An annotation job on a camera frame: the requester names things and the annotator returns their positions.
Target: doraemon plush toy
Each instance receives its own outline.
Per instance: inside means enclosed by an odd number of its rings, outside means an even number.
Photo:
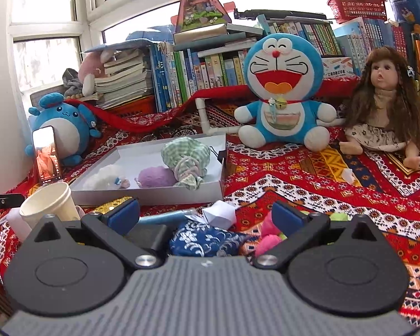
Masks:
[[[272,34],[258,41],[245,58],[244,76],[259,101],[238,107],[235,119],[242,126],[241,142],[259,148],[272,141],[304,144],[321,151],[330,134],[316,120],[330,123],[336,110],[326,103],[310,100],[323,80],[322,59],[305,39],[291,34]]]
[[[89,137],[100,137],[101,133],[95,129],[96,119],[92,112],[84,105],[75,106],[64,102],[60,93],[43,96],[39,105],[44,109],[39,111],[30,107],[29,113],[35,116],[32,131],[52,126],[55,131],[56,146],[59,159],[65,166],[75,166],[82,160],[81,154],[88,145]],[[34,155],[34,148],[25,148],[28,156]]]

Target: red patterned blanket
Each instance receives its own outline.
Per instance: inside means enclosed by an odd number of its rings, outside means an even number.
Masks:
[[[234,108],[227,104],[208,106],[211,125],[234,125]],[[376,153],[343,156],[337,146],[342,130],[330,130],[332,142],[321,153],[311,153],[295,144],[272,144],[262,150],[252,150],[244,147],[238,137],[227,137],[229,173],[225,200],[237,208],[235,229],[258,234],[259,224],[278,199],[301,210],[345,212],[349,217],[358,213],[370,216],[406,264],[410,283],[400,312],[409,322],[420,326],[420,171],[405,172],[398,157]],[[147,135],[128,134],[107,125],[101,131],[103,138],[92,143],[83,163],[66,173],[66,180],[81,175],[116,145],[201,132],[196,112],[184,114],[169,127],[161,127]],[[354,170],[358,179],[355,185],[349,185],[341,178],[342,170],[347,166]],[[27,194],[34,190],[32,176],[15,189]],[[178,207],[157,206],[142,211],[149,215]],[[9,226],[1,226],[0,283],[18,246]],[[250,242],[242,251],[249,253],[254,248],[255,242]]]

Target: white box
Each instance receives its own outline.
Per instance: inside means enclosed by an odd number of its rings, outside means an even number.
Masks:
[[[226,150],[226,135],[206,136],[205,134],[190,135],[208,146],[216,153]],[[222,200],[224,197],[225,162],[220,163],[215,154],[211,153],[210,163],[204,182],[197,190],[186,187],[139,188],[135,178],[141,170],[148,167],[164,165],[160,151],[163,146],[176,138],[162,139],[117,146],[88,168],[79,178],[70,184],[75,205],[100,206],[125,196],[136,198],[141,206],[184,205],[194,203],[209,203]],[[82,190],[86,178],[109,164],[117,164],[125,168],[126,178],[131,182],[127,189],[118,190]]]
[[[354,76],[352,59],[322,58],[324,78],[338,78]]]

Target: purple ball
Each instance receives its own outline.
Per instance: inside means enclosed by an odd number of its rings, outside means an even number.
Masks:
[[[174,172],[165,167],[149,167],[138,175],[140,188],[171,187],[177,183]]]

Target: smartphone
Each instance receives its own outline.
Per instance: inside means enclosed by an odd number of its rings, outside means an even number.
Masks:
[[[45,126],[32,133],[32,145],[36,155],[40,183],[52,183],[61,179],[61,168],[56,149],[55,131]]]

